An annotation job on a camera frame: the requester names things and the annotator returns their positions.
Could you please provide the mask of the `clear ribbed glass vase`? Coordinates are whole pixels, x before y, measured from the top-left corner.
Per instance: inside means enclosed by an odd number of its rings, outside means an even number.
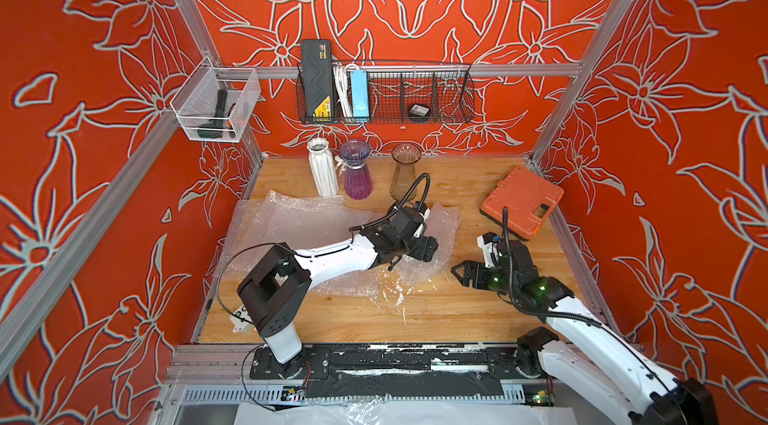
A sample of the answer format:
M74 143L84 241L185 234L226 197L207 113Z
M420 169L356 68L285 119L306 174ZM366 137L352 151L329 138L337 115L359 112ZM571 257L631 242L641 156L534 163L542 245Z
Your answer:
M395 161L395 171L390 186L390 194L393 199L401 200L416 180L415 168L422 157L422 152L414 144L402 143L392 150L391 156Z

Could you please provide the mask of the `purple blue glass vase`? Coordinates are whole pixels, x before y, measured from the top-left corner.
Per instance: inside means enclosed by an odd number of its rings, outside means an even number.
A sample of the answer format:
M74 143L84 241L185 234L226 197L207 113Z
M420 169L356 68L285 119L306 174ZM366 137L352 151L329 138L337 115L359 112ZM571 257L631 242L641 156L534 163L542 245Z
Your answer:
M340 148L344 188L347 196L353 200L366 199L372 193L372 178L367 166L370 155L371 147L359 139L349 140Z

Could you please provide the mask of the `white ribbed ceramic vase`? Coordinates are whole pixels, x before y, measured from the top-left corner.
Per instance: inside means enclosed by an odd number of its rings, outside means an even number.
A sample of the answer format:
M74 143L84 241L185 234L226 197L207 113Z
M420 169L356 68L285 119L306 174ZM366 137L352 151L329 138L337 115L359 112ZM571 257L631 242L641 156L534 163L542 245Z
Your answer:
M338 193L338 179L335 171L336 162L329 142L325 138L316 137L307 143L307 149L318 194L322 197L335 196Z

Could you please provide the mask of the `bubble bundle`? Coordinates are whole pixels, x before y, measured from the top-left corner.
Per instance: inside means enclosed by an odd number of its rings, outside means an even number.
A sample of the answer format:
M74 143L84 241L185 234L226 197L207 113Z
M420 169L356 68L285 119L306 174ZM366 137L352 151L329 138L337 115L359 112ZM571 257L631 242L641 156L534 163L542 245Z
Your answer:
M434 281L449 271L452 262L456 232L460 225L459 210L435 203L426 222L426 235L437 240L437 250L429 262L404 257L394 268L399 282L408 287Z

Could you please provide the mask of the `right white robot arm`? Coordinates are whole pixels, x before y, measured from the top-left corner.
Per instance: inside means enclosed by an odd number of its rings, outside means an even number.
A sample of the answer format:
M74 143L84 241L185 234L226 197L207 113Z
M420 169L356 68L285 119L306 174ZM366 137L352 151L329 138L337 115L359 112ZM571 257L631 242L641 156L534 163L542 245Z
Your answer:
M560 380L615 424L718 423L702 383L676 378L630 346L560 280L540 275L523 243L486 233L478 246L483 261L453 266L454 277L543 323L517 340L520 374Z

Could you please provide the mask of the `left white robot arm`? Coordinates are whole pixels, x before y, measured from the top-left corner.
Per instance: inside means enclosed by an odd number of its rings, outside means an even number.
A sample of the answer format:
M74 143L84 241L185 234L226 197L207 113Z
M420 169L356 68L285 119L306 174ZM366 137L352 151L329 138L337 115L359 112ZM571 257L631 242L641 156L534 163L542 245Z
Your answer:
M286 365L303 351L294 320L310 290L352 272L392 269L404 257L431 261L438 241L425 234L429 213L420 201L394 205L384 217L352 227L341 242L307 250L271 245L237 293L276 362Z

